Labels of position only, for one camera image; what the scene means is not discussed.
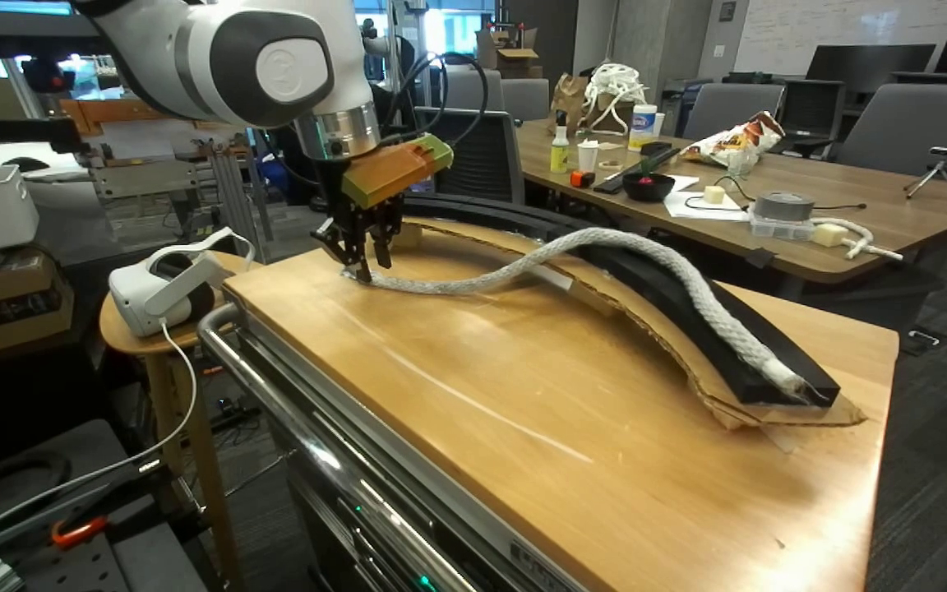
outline office chair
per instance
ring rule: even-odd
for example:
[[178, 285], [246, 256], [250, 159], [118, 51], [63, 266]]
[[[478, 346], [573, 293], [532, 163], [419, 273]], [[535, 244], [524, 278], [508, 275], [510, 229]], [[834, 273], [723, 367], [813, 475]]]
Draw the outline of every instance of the office chair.
[[[438, 109], [420, 106], [414, 118], [427, 125]], [[444, 109], [427, 130], [455, 143], [473, 118], [478, 109]], [[528, 203], [510, 110], [491, 109], [480, 115], [455, 143], [455, 163], [434, 178], [434, 195]]]
[[783, 84], [700, 84], [685, 139], [707, 139], [715, 130], [733, 127], [756, 110], [778, 110], [783, 103]]
[[[444, 94], [444, 75], [446, 75], [446, 109], [480, 109], [480, 75], [473, 65], [444, 65], [430, 69], [430, 84], [427, 84], [427, 106], [441, 106]], [[487, 109], [502, 109], [499, 99], [499, 69], [485, 69], [487, 83]]]
[[738, 84], [769, 84], [769, 83], [774, 83], [774, 73], [727, 73], [723, 83], [727, 83], [727, 84], [733, 84], [733, 83], [738, 83]]
[[550, 118], [550, 77], [499, 77], [499, 103], [518, 122]]
[[891, 83], [947, 84], [947, 73], [896, 73]]
[[780, 122], [785, 139], [774, 151], [828, 154], [843, 127], [843, 77], [788, 77]]
[[901, 174], [947, 178], [947, 84], [882, 84], [847, 135], [834, 161]]

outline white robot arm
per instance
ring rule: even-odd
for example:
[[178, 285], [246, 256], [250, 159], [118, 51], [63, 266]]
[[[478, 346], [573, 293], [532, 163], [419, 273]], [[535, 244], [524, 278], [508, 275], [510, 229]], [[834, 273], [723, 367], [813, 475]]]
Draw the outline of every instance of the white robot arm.
[[163, 110], [296, 125], [305, 159], [381, 142], [353, 0], [73, 0]]

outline electrical cord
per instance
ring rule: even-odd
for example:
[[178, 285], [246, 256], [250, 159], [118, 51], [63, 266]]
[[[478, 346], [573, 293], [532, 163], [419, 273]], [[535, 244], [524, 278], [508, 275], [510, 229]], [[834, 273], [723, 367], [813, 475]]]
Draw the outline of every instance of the electrical cord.
[[899, 251], [877, 247], [876, 233], [856, 220], [847, 217], [808, 217], [808, 225], [840, 225], [843, 233], [859, 233], [859, 237], [840, 237], [847, 251], [847, 259], [856, 259], [859, 253], [877, 253], [888, 259], [904, 259]]
[[756, 367], [785, 399], [808, 401], [813, 383], [803, 376], [796, 376], [783, 357], [778, 357], [778, 350], [765, 349], [727, 307], [718, 301], [711, 281], [700, 275], [700, 268], [691, 259], [685, 259], [679, 251], [670, 251], [658, 240], [638, 237], [638, 233], [608, 229], [608, 225], [586, 225], [586, 229], [562, 233], [562, 237], [510, 259], [508, 266], [485, 273], [485, 275], [473, 275], [473, 278], [423, 281], [423, 278], [403, 278], [403, 275], [373, 275], [373, 285], [398, 290], [398, 293], [420, 293], [420, 296], [487, 293], [487, 290], [510, 285], [518, 275], [532, 273], [545, 259], [554, 259], [566, 251], [575, 251], [575, 247], [626, 247], [626, 251], [653, 256], [655, 264], [660, 264], [664, 268], [670, 268], [680, 278], [680, 285], [689, 290], [700, 320], [750, 367]]
[[487, 75], [485, 75], [485, 65], [480, 65], [478, 58], [466, 58], [466, 55], [446, 51], [444, 61], [464, 61], [464, 65], [472, 65], [472, 69], [478, 73], [478, 77], [480, 77], [480, 106], [478, 106], [478, 115], [472, 118], [472, 125], [466, 125], [464, 130], [456, 130], [456, 135], [446, 142], [451, 146], [456, 146], [456, 143], [485, 122], [485, 110], [487, 110]]
[[144, 459], [144, 456], [158, 452], [163, 446], [169, 446], [172, 439], [181, 436], [181, 430], [183, 430], [188, 422], [194, 416], [194, 408], [198, 408], [198, 399], [200, 399], [198, 367], [192, 366], [188, 350], [176, 341], [176, 335], [172, 335], [172, 328], [169, 328], [169, 320], [163, 320], [158, 328], [163, 328], [163, 335], [169, 339], [169, 346], [178, 350], [178, 357], [183, 360], [188, 383], [192, 383], [192, 388], [188, 388], [188, 408], [183, 408], [181, 422], [176, 425], [176, 430], [164, 435], [158, 442], [132, 452], [132, 456], [121, 456], [121, 459], [107, 462], [107, 467], [100, 467], [100, 471], [79, 473], [79, 475], [73, 475], [73, 481], [63, 481], [63, 484], [51, 486], [51, 489], [43, 489], [43, 492], [35, 492], [35, 497], [26, 497], [26, 498], [8, 505], [8, 509], [0, 514], [0, 527], [8, 527], [8, 521], [17, 518], [20, 514], [33, 509], [35, 504], [43, 504], [43, 498], [51, 498], [51, 497], [57, 497], [57, 492], [75, 489], [75, 486], [82, 486], [82, 484], [90, 484], [90, 481], [108, 475], [108, 473], [117, 473], [117, 471], [121, 471], [121, 467], [132, 467], [136, 459]]
[[235, 484], [231, 489], [223, 489], [223, 497], [235, 497], [240, 489], [246, 489], [252, 481], [268, 475], [269, 471], [278, 471], [284, 459], [289, 459], [292, 452], [299, 452], [299, 446], [284, 450], [280, 456], [272, 456], [268, 467], [252, 471], [246, 481]]

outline wooden table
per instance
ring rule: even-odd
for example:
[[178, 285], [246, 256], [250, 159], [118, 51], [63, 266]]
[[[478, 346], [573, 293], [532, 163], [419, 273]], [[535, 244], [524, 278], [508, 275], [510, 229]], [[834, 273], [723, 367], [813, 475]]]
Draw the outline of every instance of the wooden table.
[[[403, 275], [491, 266], [444, 237], [396, 253]], [[658, 346], [545, 281], [403, 296], [302, 253], [227, 290], [590, 588], [864, 588], [888, 328], [738, 290], [870, 422], [723, 430]]]
[[[674, 220], [664, 211], [664, 203], [634, 203], [626, 195], [600, 195], [600, 189], [569, 186], [566, 174], [550, 169], [550, 130], [543, 122], [528, 122], [518, 130], [518, 143], [521, 143], [521, 167], [528, 179], [532, 185], [554, 186], [566, 198], [616, 211], [626, 217], [634, 217], [643, 223], [707, 244], [723, 253], [750, 256], [756, 251], [769, 251], [778, 256], [774, 266], [801, 281], [850, 281], [884, 264], [882, 256], [870, 256], [870, 253], [847, 259], [847, 251], [826, 251], [826, 247], [794, 244], [780, 237], [756, 237], [750, 233], [746, 223]], [[608, 174], [638, 161], [632, 151], [621, 146], [621, 142], [612, 142], [612, 143], [616, 146], [601, 151], [600, 174]], [[669, 169], [694, 174], [707, 179], [722, 178], [722, 167], [704, 167], [704, 163], [679, 163]], [[947, 237], [947, 185], [935, 179], [923, 189], [919, 189], [913, 200], [909, 200], [901, 186], [910, 179], [913, 178], [891, 174], [891, 169], [765, 154], [765, 161], [742, 179], [742, 186], [754, 198], [788, 189], [788, 195], [817, 200], [818, 208], [870, 203], [864, 211], [822, 211], [822, 214], [850, 217], [870, 225], [877, 247], [913, 253]]]

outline wall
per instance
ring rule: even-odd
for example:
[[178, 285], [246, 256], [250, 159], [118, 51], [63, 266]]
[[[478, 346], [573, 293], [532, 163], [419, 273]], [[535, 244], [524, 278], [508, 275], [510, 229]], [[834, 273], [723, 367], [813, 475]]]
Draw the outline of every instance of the wall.
[[697, 75], [711, 0], [619, 0], [612, 58], [643, 73], [649, 99]]
[[593, 69], [612, 55], [619, 0], [578, 0], [573, 73]]
[[697, 77], [723, 77], [738, 65], [750, 0], [715, 0]]
[[806, 75], [817, 45], [944, 39], [947, 0], [750, 0], [738, 69]]
[[545, 77], [573, 69], [578, 0], [510, 0], [508, 11], [512, 24], [539, 26], [535, 51]]

